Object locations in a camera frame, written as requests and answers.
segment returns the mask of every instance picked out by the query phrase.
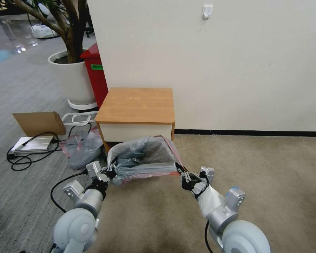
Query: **black baseboard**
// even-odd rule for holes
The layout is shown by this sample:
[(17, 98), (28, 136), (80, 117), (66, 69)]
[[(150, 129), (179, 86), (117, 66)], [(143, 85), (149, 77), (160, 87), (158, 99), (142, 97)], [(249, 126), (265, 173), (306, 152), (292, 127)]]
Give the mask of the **black baseboard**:
[(254, 131), (254, 130), (175, 129), (175, 134), (250, 135), (250, 136), (306, 136), (306, 137), (316, 137), (316, 132), (309, 132), (309, 131)]

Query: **white drawer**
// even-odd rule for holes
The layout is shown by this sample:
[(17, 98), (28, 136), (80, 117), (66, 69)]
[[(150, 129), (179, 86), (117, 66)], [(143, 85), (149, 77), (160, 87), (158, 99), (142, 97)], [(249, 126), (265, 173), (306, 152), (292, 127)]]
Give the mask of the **white drawer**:
[(123, 142), (155, 135), (163, 135), (171, 139), (172, 132), (172, 125), (100, 123), (99, 126), (104, 140), (109, 142)]

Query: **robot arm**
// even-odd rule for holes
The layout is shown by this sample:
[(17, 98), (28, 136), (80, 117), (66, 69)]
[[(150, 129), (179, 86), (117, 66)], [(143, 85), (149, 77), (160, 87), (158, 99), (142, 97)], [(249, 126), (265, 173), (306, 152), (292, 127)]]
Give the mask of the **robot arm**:
[(237, 220), (238, 209), (246, 194), (238, 187), (231, 188), (222, 196), (211, 187), (214, 179), (214, 169), (201, 167), (199, 176), (190, 173), (184, 167), (176, 164), (181, 175), (182, 188), (191, 191), (199, 203), (200, 210), (207, 218), (205, 242), (207, 242), (207, 228), (212, 238), (222, 252), (225, 253), (270, 253), (269, 242), (264, 233), (253, 223)]
[(92, 184), (84, 189), (74, 180), (64, 192), (73, 200), (74, 209), (61, 216), (54, 228), (52, 253), (81, 253), (93, 245), (97, 237), (98, 214), (110, 180), (116, 177), (113, 167), (102, 170), (98, 161), (87, 166)]
[[(222, 252), (270, 253), (270, 246), (263, 232), (254, 224), (237, 220), (238, 209), (246, 194), (239, 188), (231, 188), (226, 197), (211, 187), (214, 169), (201, 167), (196, 175), (176, 164), (181, 174), (182, 188), (191, 191), (200, 210), (208, 219), (207, 227)], [(102, 169), (98, 161), (86, 166), (92, 184), (85, 190), (78, 181), (64, 187), (65, 193), (74, 201), (74, 209), (61, 216), (54, 228), (56, 248), (52, 253), (81, 253), (96, 240), (98, 214), (110, 180), (117, 177), (114, 167)]]

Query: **wooden side table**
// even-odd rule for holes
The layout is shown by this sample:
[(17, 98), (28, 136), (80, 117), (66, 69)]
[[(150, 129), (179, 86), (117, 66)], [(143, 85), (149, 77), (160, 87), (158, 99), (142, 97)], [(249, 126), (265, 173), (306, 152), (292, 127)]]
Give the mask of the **wooden side table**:
[(96, 124), (107, 142), (124, 142), (144, 136), (163, 135), (173, 140), (175, 110), (171, 88), (111, 88)]

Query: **glossy floor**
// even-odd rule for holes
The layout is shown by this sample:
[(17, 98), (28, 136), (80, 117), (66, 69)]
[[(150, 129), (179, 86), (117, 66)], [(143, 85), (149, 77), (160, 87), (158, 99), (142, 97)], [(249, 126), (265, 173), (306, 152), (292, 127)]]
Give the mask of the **glossy floor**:
[(28, 20), (0, 19), (0, 62), (23, 54), (42, 42), (32, 34)]

